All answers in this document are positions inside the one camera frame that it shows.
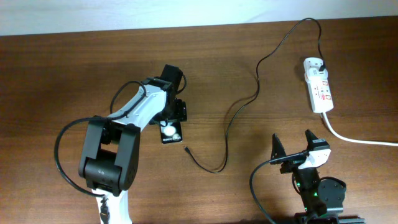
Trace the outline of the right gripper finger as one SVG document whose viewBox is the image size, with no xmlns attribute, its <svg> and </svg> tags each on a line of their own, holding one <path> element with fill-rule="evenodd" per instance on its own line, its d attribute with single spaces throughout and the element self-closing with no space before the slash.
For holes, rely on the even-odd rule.
<svg viewBox="0 0 398 224">
<path fill-rule="evenodd" d="M 285 157 L 285 149 L 280 141 L 280 139 L 277 137 L 276 133 L 272 135 L 272 152 L 271 152 L 271 164 L 280 164 L 282 161 L 277 161 L 276 159 L 280 159 L 282 157 Z"/>
<path fill-rule="evenodd" d="M 318 139 L 311 130 L 305 131 L 305 136 L 307 138 L 307 148 L 306 151 L 319 151 L 324 149 L 329 149 L 330 145 L 324 139 Z"/>
</svg>

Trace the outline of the black smartphone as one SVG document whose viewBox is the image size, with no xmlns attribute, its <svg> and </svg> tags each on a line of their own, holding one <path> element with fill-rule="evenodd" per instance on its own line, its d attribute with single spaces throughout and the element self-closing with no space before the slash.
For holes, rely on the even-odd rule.
<svg viewBox="0 0 398 224">
<path fill-rule="evenodd" d="M 182 142 L 183 135 L 180 122 L 169 122 L 166 126 L 161 126 L 160 136 L 162 144 Z"/>
</svg>

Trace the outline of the white power strip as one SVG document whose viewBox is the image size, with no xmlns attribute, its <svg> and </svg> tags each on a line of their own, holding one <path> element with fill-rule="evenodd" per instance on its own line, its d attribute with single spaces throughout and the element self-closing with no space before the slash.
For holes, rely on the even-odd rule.
<svg viewBox="0 0 398 224">
<path fill-rule="evenodd" d="M 316 57 L 306 58 L 303 62 L 304 70 L 309 68 L 317 68 L 319 71 L 326 69 L 325 64 L 322 59 Z M 310 97 L 310 102 L 312 106 L 312 111 L 314 113 L 326 113 L 333 109 L 333 100 L 331 97 L 330 84 L 327 80 L 322 80 L 320 82 L 307 83 L 308 93 Z"/>
</svg>

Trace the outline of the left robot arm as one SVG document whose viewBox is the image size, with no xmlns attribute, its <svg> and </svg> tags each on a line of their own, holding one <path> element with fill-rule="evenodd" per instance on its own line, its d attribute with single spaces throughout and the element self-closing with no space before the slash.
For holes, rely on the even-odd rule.
<svg viewBox="0 0 398 224">
<path fill-rule="evenodd" d="M 139 82 L 136 95 L 104 121 L 88 123 L 78 174 L 97 195 L 101 223 L 131 223 L 128 190 L 137 174 L 141 132 L 158 125 L 163 142 L 182 140 L 180 122 L 185 103 L 176 96 L 186 78 L 181 69 L 165 65 L 161 76 Z"/>
</svg>

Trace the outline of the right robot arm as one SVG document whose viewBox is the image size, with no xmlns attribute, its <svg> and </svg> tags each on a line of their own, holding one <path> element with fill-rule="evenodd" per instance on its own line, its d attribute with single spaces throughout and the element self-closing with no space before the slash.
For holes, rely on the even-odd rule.
<svg viewBox="0 0 398 224">
<path fill-rule="evenodd" d="M 304 213 L 296 213 L 295 223 L 364 223 L 364 218 L 340 217 L 347 186 L 335 177 L 320 177 L 318 168 L 326 164 L 330 145 L 311 130 L 305 131 L 307 148 L 288 155 L 277 137 L 272 135 L 271 164 L 280 164 L 281 174 L 292 174 L 294 189 L 300 195 Z"/>
</svg>

